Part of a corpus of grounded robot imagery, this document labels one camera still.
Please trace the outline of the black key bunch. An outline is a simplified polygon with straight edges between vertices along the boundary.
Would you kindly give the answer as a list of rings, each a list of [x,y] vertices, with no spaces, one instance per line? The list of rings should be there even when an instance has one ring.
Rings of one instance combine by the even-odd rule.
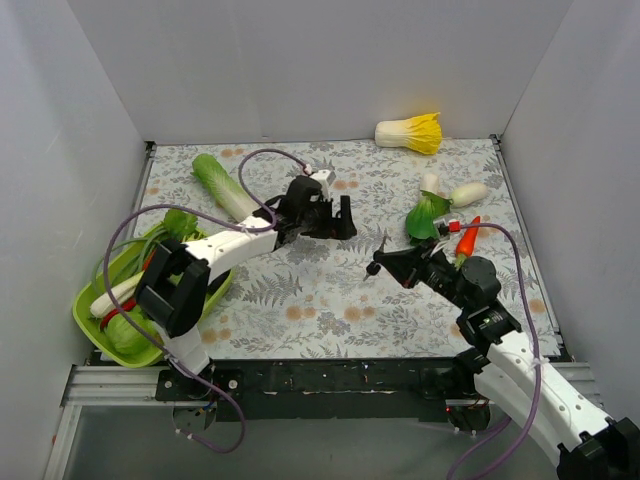
[[[389,236],[387,234],[384,234],[379,248],[373,253],[373,260],[365,268],[365,275],[363,278],[364,281],[372,276],[376,276],[382,269],[382,265],[376,260],[376,256],[384,252],[384,248],[388,240]]]

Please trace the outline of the black padlock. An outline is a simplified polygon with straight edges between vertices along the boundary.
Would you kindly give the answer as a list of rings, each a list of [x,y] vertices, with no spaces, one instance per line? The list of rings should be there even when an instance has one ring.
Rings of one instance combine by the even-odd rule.
[[[334,215],[333,221],[335,223],[349,223],[352,221],[351,212],[341,209]]]

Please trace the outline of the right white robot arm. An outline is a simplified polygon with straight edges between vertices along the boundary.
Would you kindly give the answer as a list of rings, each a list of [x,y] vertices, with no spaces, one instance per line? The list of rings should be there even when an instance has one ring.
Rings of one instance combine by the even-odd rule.
[[[457,325],[470,349],[452,373],[464,397],[497,404],[544,451],[560,479],[636,479],[639,429],[613,419],[534,353],[533,339],[499,302],[501,284],[489,260],[455,267],[430,245],[383,252],[367,268],[386,269],[404,288],[423,283],[461,311]]]

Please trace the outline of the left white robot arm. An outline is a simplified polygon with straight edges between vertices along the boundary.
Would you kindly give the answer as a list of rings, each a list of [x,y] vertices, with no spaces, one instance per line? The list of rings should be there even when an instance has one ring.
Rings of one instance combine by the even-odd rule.
[[[168,359],[182,372],[178,387],[193,400],[205,398],[213,377],[198,322],[210,286],[237,265],[271,253],[300,236],[349,240],[357,234],[351,199],[329,197],[334,174],[299,175],[287,191],[260,204],[246,219],[201,240],[167,240],[156,249],[135,290],[135,300],[154,322]]]

